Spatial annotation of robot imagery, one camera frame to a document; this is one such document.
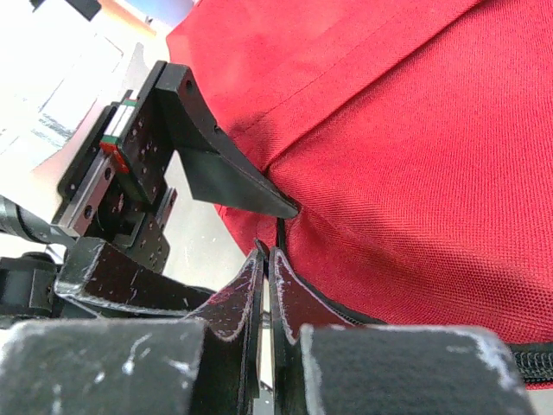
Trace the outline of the red backpack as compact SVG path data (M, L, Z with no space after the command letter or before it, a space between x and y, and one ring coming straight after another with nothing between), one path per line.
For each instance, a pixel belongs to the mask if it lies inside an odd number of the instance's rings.
M552 4L201 1L168 35L299 207L220 207L239 247L389 324L477 325L552 384Z

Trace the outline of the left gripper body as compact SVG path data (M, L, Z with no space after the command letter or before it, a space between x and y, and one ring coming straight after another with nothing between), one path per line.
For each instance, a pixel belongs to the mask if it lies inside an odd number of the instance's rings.
M173 150L154 97L166 65L100 113L60 179L53 218L67 236L104 239L155 272L168 259L163 231L177 196L165 180Z

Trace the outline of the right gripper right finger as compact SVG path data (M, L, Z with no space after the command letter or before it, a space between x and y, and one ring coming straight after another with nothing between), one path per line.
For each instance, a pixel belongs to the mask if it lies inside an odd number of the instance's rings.
M269 259L278 414L528 414L510 351L468 326L354 325Z

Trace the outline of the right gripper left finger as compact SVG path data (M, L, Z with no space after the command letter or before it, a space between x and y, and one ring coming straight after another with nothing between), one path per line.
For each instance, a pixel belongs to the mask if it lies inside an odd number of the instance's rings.
M176 319L21 322L1 348L4 414L249 414L264 255Z

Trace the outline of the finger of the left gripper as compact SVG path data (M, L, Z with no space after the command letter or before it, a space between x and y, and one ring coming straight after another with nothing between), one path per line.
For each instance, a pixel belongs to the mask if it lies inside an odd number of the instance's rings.
M54 282L57 297L115 318L181 318L213 293L154 272L98 238L79 239Z
M189 67L165 64L154 91L196 201L283 219L299 213L219 126Z

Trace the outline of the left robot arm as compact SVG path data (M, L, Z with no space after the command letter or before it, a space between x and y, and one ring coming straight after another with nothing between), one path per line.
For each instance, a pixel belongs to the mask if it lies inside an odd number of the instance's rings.
M158 61L141 89L99 115L57 187L60 207L44 221L1 201L1 231L45 252L1 260L1 324L99 316L180 317L208 290L165 278L164 230L177 192L165 179L178 156L192 197L278 219L295 203L219 127L191 69Z

